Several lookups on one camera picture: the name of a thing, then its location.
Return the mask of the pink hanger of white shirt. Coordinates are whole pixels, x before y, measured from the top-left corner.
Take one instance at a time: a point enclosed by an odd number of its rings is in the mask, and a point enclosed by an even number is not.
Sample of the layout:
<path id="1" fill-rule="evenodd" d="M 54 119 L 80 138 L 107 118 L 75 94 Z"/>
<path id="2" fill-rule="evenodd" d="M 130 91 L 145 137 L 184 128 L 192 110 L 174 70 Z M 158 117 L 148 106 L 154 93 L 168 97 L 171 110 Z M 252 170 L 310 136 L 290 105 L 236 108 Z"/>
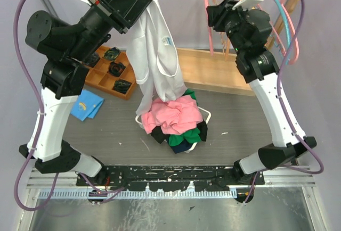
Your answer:
<path id="1" fill-rule="evenodd" d="M 208 6 L 209 6 L 208 0 L 204 0 L 204 11 L 205 11 L 207 22 L 208 22 L 208 13 L 207 13 L 207 7 Z M 213 38 L 212 38 L 211 27 L 207 26 L 207 30 L 208 30 L 209 52 L 210 52 L 210 55 L 213 56 L 214 55 L 214 45 L 213 45 Z"/>

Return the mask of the white t shirt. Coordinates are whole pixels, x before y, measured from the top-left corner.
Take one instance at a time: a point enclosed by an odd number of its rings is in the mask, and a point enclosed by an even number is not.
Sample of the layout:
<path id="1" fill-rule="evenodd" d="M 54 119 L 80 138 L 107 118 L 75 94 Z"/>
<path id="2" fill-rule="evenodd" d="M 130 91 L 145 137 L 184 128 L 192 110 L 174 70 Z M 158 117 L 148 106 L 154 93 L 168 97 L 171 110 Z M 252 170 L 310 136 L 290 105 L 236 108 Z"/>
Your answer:
<path id="1" fill-rule="evenodd" d="M 148 112 L 153 97 L 163 102 L 181 97 L 187 87 L 180 68 L 178 53 L 158 0 L 150 0 L 128 34 L 126 55 L 134 70 L 143 97 L 137 115 Z"/>

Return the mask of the pink plastic hanger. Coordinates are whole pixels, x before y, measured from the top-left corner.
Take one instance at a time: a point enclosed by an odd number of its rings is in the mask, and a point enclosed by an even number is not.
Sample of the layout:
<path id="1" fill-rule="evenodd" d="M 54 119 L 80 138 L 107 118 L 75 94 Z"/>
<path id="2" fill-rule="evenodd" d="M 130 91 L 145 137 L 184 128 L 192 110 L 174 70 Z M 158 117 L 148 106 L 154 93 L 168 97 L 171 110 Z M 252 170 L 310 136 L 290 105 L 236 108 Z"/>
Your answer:
<path id="1" fill-rule="evenodd" d="M 285 29 L 285 34 L 286 34 L 286 45 L 287 47 L 290 45 L 291 40 L 295 34 L 295 27 L 294 24 L 290 18 L 289 12 L 287 11 L 287 9 L 285 8 L 285 1 L 286 0 L 273 0 L 276 4 L 276 6 L 279 9 L 280 15 L 282 17 L 283 20 L 283 25 L 284 25 L 284 29 Z M 280 47 L 280 52 L 282 55 L 286 54 L 287 49 L 284 47 L 284 44 L 282 43 L 280 37 L 279 37 L 279 32 L 274 28 L 274 26 L 272 25 L 272 36 L 274 37 L 274 43 L 276 47 Z M 298 39 L 295 39 L 295 43 L 294 43 L 294 55 L 293 57 L 291 57 L 286 64 L 294 64 L 299 57 L 299 43 L 298 43 Z"/>

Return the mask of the pink t shirt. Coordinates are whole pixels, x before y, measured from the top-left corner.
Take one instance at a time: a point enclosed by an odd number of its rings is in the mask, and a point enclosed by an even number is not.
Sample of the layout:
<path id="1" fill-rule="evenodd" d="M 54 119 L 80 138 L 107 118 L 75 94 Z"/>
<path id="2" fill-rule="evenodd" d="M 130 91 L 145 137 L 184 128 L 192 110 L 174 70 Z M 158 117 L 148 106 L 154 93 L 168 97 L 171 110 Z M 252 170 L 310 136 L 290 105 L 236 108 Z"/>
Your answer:
<path id="1" fill-rule="evenodd" d="M 141 115 L 141 122 L 147 134 L 160 127 L 163 134 L 181 135 L 196 128 L 202 121 L 197 101 L 190 95 L 168 102 L 157 98 L 152 102 L 151 109 Z"/>

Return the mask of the green t shirt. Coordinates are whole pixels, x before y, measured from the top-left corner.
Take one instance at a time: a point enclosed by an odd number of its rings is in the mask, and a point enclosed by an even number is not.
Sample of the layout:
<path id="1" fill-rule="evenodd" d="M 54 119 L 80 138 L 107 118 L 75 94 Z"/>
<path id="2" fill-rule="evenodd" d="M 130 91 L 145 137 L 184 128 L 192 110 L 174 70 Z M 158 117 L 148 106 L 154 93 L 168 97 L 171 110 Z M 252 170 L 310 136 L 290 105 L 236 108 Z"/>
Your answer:
<path id="1" fill-rule="evenodd" d="M 170 135 L 167 139 L 167 143 L 170 147 L 179 146 L 185 141 L 187 141 L 189 144 L 194 144 L 202 141 L 200 133 L 200 129 L 196 126 L 195 128 L 189 129 L 181 135 Z"/>

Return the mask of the black t shirt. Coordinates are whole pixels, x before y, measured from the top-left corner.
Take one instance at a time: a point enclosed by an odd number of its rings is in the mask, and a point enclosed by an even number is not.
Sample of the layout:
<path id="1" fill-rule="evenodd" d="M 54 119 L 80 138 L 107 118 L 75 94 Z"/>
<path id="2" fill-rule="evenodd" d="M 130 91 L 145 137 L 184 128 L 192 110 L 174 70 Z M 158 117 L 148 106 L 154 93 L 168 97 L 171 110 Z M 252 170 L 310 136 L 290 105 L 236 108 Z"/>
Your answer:
<path id="1" fill-rule="evenodd" d="M 197 127 L 200 129 L 200 137 L 203 142 L 207 140 L 207 132 L 208 132 L 208 127 L 205 121 L 200 122 L 197 124 Z M 151 132 L 152 138 L 159 144 L 161 144 L 163 141 L 167 141 L 169 138 L 170 134 L 164 134 L 163 131 L 161 130 L 161 127 L 155 127 L 152 132 Z"/>

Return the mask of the navy blue t shirt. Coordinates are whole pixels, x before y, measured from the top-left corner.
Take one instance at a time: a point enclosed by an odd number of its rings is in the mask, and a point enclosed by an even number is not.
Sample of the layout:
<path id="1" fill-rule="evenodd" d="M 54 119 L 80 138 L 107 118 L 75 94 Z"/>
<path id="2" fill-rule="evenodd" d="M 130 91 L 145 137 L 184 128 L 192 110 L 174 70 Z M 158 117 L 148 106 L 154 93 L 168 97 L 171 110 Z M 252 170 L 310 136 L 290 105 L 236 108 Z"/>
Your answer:
<path id="1" fill-rule="evenodd" d="M 193 144 L 187 141 L 182 141 L 179 145 L 171 146 L 171 149 L 175 154 L 178 154 L 178 153 L 189 151 L 192 148 L 192 146 Z"/>

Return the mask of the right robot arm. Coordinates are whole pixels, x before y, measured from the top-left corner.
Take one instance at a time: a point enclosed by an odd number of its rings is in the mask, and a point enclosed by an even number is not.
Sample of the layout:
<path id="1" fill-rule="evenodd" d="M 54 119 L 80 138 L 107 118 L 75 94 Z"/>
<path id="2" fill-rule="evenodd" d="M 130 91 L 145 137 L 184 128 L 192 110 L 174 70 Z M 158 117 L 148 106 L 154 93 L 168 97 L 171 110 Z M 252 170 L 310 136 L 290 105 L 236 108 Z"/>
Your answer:
<path id="1" fill-rule="evenodd" d="M 297 123 L 282 86 L 279 67 L 265 47 L 272 32 L 269 15 L 258 9 L 234 8 L 235 0 L 224 0 L 206 8 L 208 26 L 226 33 L 236 51 L 236 65 L 255 93 L 269 124 L 272 142 L 233 164 L 233 177 L 246 185 L 253 174 L 275 169 L 316 147 L 313 136 L 306 136 Z"/>

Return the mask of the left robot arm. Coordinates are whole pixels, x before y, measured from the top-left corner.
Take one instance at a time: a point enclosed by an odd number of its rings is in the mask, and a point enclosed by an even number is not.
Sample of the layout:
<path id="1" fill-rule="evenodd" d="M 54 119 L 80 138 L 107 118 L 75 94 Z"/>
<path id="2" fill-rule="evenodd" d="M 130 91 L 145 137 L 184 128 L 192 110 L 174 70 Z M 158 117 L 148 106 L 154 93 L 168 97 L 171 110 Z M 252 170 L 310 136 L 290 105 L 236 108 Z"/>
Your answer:
<path id="1" fill-rule="evenodd" d="M 73 170 L 102 186 L 107 180 L 103 163 L 74 149 L 63 139 L 64 130 L 88 74 L 83 62 L 110 39 L 112 29 L 128 32 L 151 0 L 87 1 L 90 8 L 75 25 L 45 11 L 35 12 L 28 21 L 26 44 L 47 57 L 38 93 L 43 121 L 36 122 L 32 138 L 19 152 L 34 159 L 42 174 Z"/>

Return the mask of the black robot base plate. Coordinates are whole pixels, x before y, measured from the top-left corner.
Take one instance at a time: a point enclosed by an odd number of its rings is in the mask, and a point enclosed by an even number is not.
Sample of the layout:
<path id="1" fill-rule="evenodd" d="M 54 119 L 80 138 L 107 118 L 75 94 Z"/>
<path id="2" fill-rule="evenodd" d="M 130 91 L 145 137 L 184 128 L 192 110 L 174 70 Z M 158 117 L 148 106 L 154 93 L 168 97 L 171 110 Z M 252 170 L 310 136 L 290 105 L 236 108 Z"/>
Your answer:
<path id="1" fill-rule="evenodd" d="M 88 180 L 96 187 L 124 187 L 132 192 L 185 191 L 190 185 L 196 192 L 220 192 L 235 185 L 251 185 L 253 178 L 237 179 L 229 166 L 105 166 L 101 180 Z"/>

